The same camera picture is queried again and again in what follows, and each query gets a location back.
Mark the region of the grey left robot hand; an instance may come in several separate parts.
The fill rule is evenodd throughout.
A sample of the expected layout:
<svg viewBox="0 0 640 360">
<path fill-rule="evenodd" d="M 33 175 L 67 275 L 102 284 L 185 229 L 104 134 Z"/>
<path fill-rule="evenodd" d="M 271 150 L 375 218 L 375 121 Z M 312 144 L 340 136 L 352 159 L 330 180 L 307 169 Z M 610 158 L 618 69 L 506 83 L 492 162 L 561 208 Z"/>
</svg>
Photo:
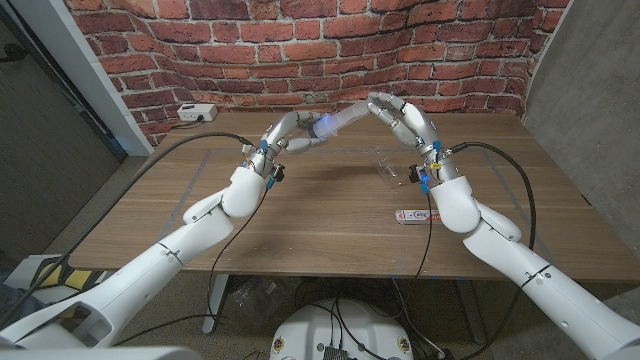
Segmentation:
<svg viewBox="0 0 640 360">
<path fill-rule="evenodd" d="M 285 113 L 279 121 L 271 126 L 262 136 L 260 147 L 269 160 L 273 160 L 281 150 L 287 154 L 297 155 L 308 151 L 310 148 L 326 142 L 326 139 L 318 138 L 312 130 L 312 125 L 322 118 L 322 115 L 309 111 L 291 111 Z M 286 139 L 296 128 L 302 128 L 309 132 L 310 138 Z"/>
</svg>

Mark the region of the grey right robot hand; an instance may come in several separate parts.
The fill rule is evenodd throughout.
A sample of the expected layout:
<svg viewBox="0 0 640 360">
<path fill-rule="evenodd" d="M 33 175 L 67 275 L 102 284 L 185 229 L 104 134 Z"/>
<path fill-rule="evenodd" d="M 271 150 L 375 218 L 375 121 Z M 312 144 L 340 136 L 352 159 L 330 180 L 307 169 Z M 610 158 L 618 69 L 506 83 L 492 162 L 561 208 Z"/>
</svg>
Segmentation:
<svg viewBox="0 0 640 360">
<path fill-rule="evenodd" d="M 440 137 L 432 121 L 418 107 L 383 92 L 370 92 L 367 106 L 402 144 L 416 148 L 421 156 L 435 152 L 434 143 Z"/>
</svg>

